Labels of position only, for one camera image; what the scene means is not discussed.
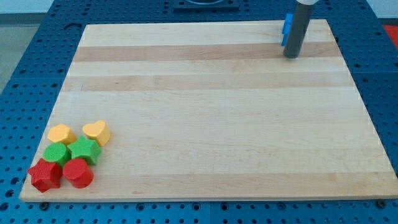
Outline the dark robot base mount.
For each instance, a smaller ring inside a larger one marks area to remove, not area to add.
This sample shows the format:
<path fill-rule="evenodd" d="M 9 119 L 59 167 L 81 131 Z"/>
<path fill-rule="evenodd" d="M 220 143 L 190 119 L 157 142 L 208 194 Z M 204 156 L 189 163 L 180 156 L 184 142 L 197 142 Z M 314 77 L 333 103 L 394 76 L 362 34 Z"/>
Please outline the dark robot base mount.
<path fill-rule="evenodd" d="M 173 0 L 172 5 L 174 11 L 238 10 L 240 0 Z"/>

